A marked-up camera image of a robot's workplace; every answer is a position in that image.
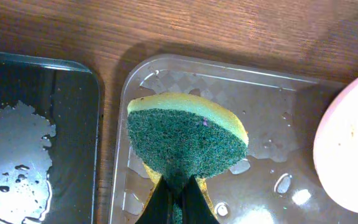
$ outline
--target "wooden table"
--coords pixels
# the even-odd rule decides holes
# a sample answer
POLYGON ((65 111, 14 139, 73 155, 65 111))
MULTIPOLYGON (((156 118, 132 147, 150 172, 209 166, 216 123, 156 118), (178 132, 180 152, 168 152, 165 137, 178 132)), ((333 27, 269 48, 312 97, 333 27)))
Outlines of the wooden table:
POLYGON ((0 0, 0 51, 82 62, 104 81, 98 223, 107 223, 119 97, 141 61, 172 53, 349 82, 358 0, 0 0))

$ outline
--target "clear plastic tray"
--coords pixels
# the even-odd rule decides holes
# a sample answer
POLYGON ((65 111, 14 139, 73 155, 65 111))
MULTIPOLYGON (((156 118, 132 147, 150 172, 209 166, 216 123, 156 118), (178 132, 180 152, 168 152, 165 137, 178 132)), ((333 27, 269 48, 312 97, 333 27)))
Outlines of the clear plastic tray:
POLYGON ((109 223, 135 223, 153 187, 129 145, 127 105, 166 91, 219 103, 249 132, 247 159, 207 180, 220 223, 358 223, 328 197, 313 165, 319 121, 344 86, 178 55, 142 62, 122 91, 109 223))

